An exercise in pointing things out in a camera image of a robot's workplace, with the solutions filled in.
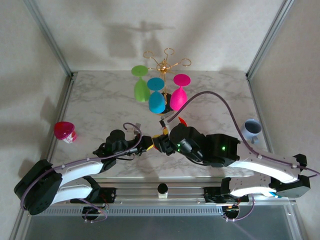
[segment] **wine glass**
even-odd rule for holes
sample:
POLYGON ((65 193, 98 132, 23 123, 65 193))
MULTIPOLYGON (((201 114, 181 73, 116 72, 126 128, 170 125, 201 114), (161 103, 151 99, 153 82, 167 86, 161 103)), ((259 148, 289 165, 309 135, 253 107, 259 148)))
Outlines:
POLYGON ((143 65, 134 66, 131 69, 132 75, 139 77, 139 80, 134 85, 134 98, 138 102, 146 102, 150 97, 150 90, 147 82, 142 79, 143 76, 148 74, 148 68, 143 65))
POLYGON ((183 87, 188 86, 191 79, 188 75, 181 73, 174 76, 173 82, 177 84, 179 88, 172 93, 170 107, 174 111, 178 111, 188 100, 187 93, 183 87))
POLYGON ((147 86, 154 91, 149 98, 149 110, 154 114, 162 113, 166 108, 166 101, 158 91, 164 88, 165 82, 160 77, 153 77, 149 79, 147 86))

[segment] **small black cylinder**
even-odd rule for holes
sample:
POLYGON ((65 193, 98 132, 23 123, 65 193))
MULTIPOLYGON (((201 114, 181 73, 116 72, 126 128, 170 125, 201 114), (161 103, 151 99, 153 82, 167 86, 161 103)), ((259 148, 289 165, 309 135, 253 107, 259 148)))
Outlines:
POLYGON ((165 183, 160 183, 158 186, 158 193, 159 194, 166 194, 168 192, 168 186, 165 183))

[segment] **cable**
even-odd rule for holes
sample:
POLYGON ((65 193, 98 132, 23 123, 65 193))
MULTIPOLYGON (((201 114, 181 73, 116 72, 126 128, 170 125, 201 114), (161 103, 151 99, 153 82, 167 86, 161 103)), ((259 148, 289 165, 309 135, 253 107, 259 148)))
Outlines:
POLYGON ((240 203, 241 203, 241 198, 238 198, 238 199, 237 199, 236 206, 239 206, 240 203))
POLYGON ((198 163, 198 162, 196 162, 196 161, 193 161, 193 160, 191 160, 191 159, 189 159, 189 158, 186 158, 186 159, 188 159, 190 162, 192 162, 192 163, 194 163, 194 164, 197 164, 197 165, 200 165, 200 166, 207 166, 207 165, 198 163))
MULTIPOLYGON (((108 215, 107 213, 102 210, 101 208, 97 207, 96 205, 92 204, 91 202, 88 202, 87 200, 83 199, 83 198, 77 198, 78 200, 84 202, 85 204, 88 204, 90 205, 91 207, 93 207, 94 209, 96 209, 98 212, 101 212, 103 215, 104 215, 104 219, 101 219, 101 220, 91 220, 90 223, 98 223, 98 222, 102 222, 104 220, 106 220, 108 218, 108 215)), ((84 221, 87 222, 87 216, 88 216, 88 213, 92 211, 92 209, 89 209, 86 213, 85 213, 85 216, 84 216, 84 221)))
POLYGON ((311 171, 313 173, 315 173, 315 175, 312 175, 310 176, 309 178, 313 178, 315 176, 319 176, 320 175, 320 172, 316 171, 316 170, 313 170, 313 169, 310 169, 308 167, 305 167, 305 166, 294 166, 292 163, 288 163, 288 162, 285 162, 285 161, 282 161, 282 160, 278 160, 278 159, 275 159, 273 157, 270 157, 270 156, 266 156, 266 155, 262 155, 260 154, 259 152, 255 151, 249 144, 248 142, 246 141, 245 137, 243 136, 243 134, 241 133, 241 130, 236 122, 236 119, 235 119, 235 116, 229 106, 229 104, 226 102, 226 100, 220 96, 219 94, 213 92, 213 91, 202 91, 202 92, 199 92, 197 94, 195 94, 194 96, 192 96, 169 120, 168 120, 168 123, 170 123, 173 119, 175 119, 181 112, 182 110, 192 101, 194 100, 195 98, 203 95, 203 94, 211 94, 211 95, 214 95, 216 97, 218 97, 223 103, 224 105, 226 106, 226 108, 228 109, 229 113, 230 113, 230 116, 232 118, 232 121, 233 121, 233 124, 238 132, 238 134, 240 135, 240 138, 241 140, 243 141, 244 145, 249 149, 250 152, 252 152, 253 154, 255 154, 257 157, 258 156, 262 156, 263 158, 267 159, 268 161, 273 161, 273 162, 277 162, 279 164, 282 164, 282 165, 285 165, 285 166, 289 166, 291 168, 299 168, 299 169, 302 169, 302 170, 307 170, 307 171, 311 171))
POLYGON ((135 129, 137 129, 137 131, 139 132, 139 140, 137 141, 137 143, 135 145, 133 145, 132 147, 130 147, 129 149, 126 149, 125 151, 123 152, 119 152, 117 154, 114 154, 114 155, 111 155, 111 156, 105 156, 105 157, 93 157, 93 158, 85 158, 85 159, 81 159, 81 160, 76 160, 76 161, 72 161, 72 162, 69 162, 69 163, 66 163, 66 164, 63 164, 63 165, 60 165, 60 166, 56 166, 56 167, 53 167, 53 168, 50 168, 49 170, 45 171, 44 173, 42 173, 40 176, 38 176, 27 188, 26 190, 24 191, 22 197, 21 197, 21 201, 20 201, 20 207, 21 209, 23 210, 27 210, 25 208, 25 199, 26 199, 26 196, 27 194, 29 193, 29 191, 33 188, 34 185, 37 184, 37 182, 39 182, 44 176, 48 175, 49 173, 55 171, 55 170, 59 170, 59 169, 64 169, 66 167, 72 167, 74 165, 77 165, 77 164, 82 164, 82 163, 86 163, 88 161, 96 161, 96 160, 104 160, 104 159, 110 159, 110 158, 114 158, 114 157, 117 157, 121 154, 123 154, 124 152, 127 152, 127 151, 130 151, 131 149, 134 149, 136 146, 139 145, 139 143, 141 142, 141 139, 142 139, 142 132, 140 130, 139 127, 137 127, 136 125, 132 124, 131 122, 125 122, 123 124, 123 128, 125 130, 127 130, 126 128, 126 125, 131 125, 133 126, 135 129))
POLYGON ((242 217, 239 217, 239 218, 229 218, 224 214, 222 217, 225 219, 226 222, 228 222, 228 221, 232 221, 232 222, 240 221, 240 220, 245 219, 246 217, 248 217, 253 212, 256 201, 255 201, 254 195, 252 193, 250 195, 251 195, 251 198, 252 198, 252 206, 251 206, 250 211, 246 215, 244 215, 242 217))
POLYGON ((109 206, 109 204, 108 204, 108 202, 107 202, 107 200, 106 200, 106 196, 104 195, 104 194, 101 194, 100 195, 100 198, 102 198, 103 199, 103 201, 104 201, 104 203, 105 203, 105 206, 104 206, 104 208, 106 208, 107 206, 108 206, 108 210, 110 209, 110 206, 109 206))
POLYGON ((210 198, 205 197, 205 199, 208 200, 208 202, 210 202, 210 203, 214 203, 214 204, 216 203, 215 201, 211 200, 210 198))
POLYGON ((116 159, 119 159, 119 160, 125 160, 125 161, 132 161, 133 159, 135 159, 135 155, 133 155, 133 158, 117 157, 116 159))

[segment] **marble surface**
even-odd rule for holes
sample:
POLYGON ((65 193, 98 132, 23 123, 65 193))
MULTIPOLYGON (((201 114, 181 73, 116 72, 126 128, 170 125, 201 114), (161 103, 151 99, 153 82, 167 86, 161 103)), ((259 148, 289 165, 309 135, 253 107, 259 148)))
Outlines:
MULTIPOLYGON (((242 71, 179 71, 191 77, 191 84, 185 87, 188 96, 201 91, 215 91, 222 95, 241 125, 246 119, 257 118, 245 74, 242 71)), ((157 77, 150 71, 144 78, 157 77)), ((173 75, 167 75, 167 88, 173 92, 177 86, 173 75)), ((75 124, 78 134, 72 144, 58 141, 53 155, 54 164, 62 164, 86 156, 105 141, 114 129, 122 129, 125 122, 140 123, 145 135, 161 134, 160 116, 149 111, 148 103, 137 102, 134 85, 138 78, 130 71, 80 71, 71 92, 65 121, 75 124)), ((213 95, 196 98, 180 116, 189 126, 200 133, 223 133, 239 138, 225 105, 213 95)), ((127 140, 133 138, 126 134, 127 140)), ((262 134, 260 145, 266 149, 262 134)), ((110 170, 97 175, 99 178, 161 178, 161 177, 223 177, 248 176, 253 172, 242 168, 212 168, 199 166, 178 153, 166 156, 151 149, 133 161, 118 160, 110 170)))

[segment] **white wall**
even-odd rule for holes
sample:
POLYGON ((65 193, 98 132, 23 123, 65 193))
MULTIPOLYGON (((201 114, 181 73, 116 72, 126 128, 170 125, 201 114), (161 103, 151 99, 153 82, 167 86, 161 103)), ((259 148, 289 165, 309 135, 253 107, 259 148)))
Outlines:
MULTIPOLYGON (((305 154, 320 171, 320 1, 296 0, 254 76, 253 90, 274 151, 305 154)), ((297 199, 310 239, 319 239, 320 177, 297 199)))
POLYGON ((22 0, 0 0, 0 239, 19 211, 14 187, 46 155, 66 76, 22 0))
POLYGON ((188 70, 245 71, 282 1, 36 0, 72 71, 130 70, 165 48, 188 70))

